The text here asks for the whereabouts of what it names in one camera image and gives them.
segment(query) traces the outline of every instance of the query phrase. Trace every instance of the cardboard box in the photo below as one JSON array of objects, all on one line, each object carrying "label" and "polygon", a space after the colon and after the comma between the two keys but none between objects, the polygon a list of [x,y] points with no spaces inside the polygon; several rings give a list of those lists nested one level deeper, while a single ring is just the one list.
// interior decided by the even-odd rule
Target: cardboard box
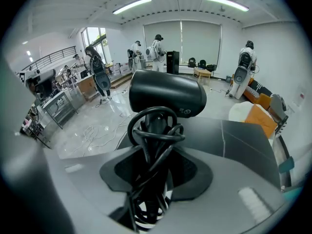
[{"label": "cardboard box", "polygon": [[88,100],[89,96],[96,92],[96,84],[92,76],[85,77],[84,79],[78,81],[77,86],[86,100]]}]

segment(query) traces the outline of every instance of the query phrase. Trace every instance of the chair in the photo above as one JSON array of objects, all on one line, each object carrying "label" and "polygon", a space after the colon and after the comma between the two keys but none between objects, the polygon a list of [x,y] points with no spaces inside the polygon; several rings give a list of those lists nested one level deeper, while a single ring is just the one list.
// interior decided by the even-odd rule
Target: chair
[{"label": "chair", "polygon": [[288,115],[286,115],[284,112],[283,101],[280,96],[272,95],[268,111],[273,120],[277,123],[275,137],[279,137],[283,129],[286,127],[286,121],[288,119]]}]

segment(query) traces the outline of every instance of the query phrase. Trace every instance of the metal railing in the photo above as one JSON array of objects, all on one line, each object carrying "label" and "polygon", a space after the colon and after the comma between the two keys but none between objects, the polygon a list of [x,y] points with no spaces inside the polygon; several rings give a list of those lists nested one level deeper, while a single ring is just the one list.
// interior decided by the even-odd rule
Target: metal railing
[{"label": "metal railing", "polygon": [[22,70],[30,70],[30,67],[32,70],[41,69],[57,60],[60,60],[62,58],[73,56],[76,54],[76,46],[72,46],[66,49],[58,50],[52,54],[49,54],[48,56],[45,56],[39,60],[36,60],[35,62],[29,64],[27,67],[25,67]]}]

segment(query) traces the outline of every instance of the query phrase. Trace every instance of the black bag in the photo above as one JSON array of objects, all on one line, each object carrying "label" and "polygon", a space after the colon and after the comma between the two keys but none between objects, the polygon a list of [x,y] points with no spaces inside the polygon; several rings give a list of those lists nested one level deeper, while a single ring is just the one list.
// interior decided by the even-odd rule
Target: black bag
[{"label": "black bag", "polygon": [[105,64],[102,62],[102,60],[99,57],[94,56],[91,59],[90,64],[91,64],[91,67],[93,69],[93,73],[95,75],[102,73],[102,72],[105,72]]},{"label": "black bag", "polygon": [[209,71],[209,72],[213,72],[216,70],[216,65],[215,64],[208,64],[206,69]]},{"label": "black bag", "polygon": [[195,67],[196,67],[196,60],[195,60],[194,57],[189,58],[189,63],[187,64],[187,66],[188,66],[189,68],[195,68]]},{"label": "black bag", "polygon": [[251,56],[249,55],[249,53],[244,52],[241,54],[241,56],[239,58],[238,65],[248,69],[251,66],[252,62],[253,62],[253,60],[252,60]]},{"label": "black bag", "polygon": [[205,60],[200,60],[200,62],[198,63],[198,67],[199,68],[206,68],[206,61]]}]

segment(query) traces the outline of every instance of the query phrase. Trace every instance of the ceiling light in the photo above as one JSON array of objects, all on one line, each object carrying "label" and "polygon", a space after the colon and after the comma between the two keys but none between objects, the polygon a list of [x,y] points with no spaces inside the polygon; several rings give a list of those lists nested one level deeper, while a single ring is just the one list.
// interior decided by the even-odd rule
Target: ceiling light
[{"label": "ceiling light", "polygon": [[134,1],[134,2],[132,2],[130,4],[127,4],[127,5],[119,8],[119,9],[117,9],[117,10],[114,10],[113,14],[117,15],[117,14],[119,14],[119,13],[121,13],[121,12],[127,10],[127,9],[130,9],[130,8],[135,7],[137,5],[140,5],[140,4],[143,4],[143,3],[146,3],[146,2],[151,2],[151,1],[152,0],[137,0],[137,1]]},{"label": "ceiling light", "polygon": [[232,6],[236,9],[239,9],[239,10],[242,10],[242,11],[249,11],[249,8],[244,6],[244,5],[241,5],[237,2],[233,2],[231,0],[208,0],[208,1],[214,1],[214,2],[219,2],[219,3],[222,3],[222,4],[226,4],[228,6]]}]

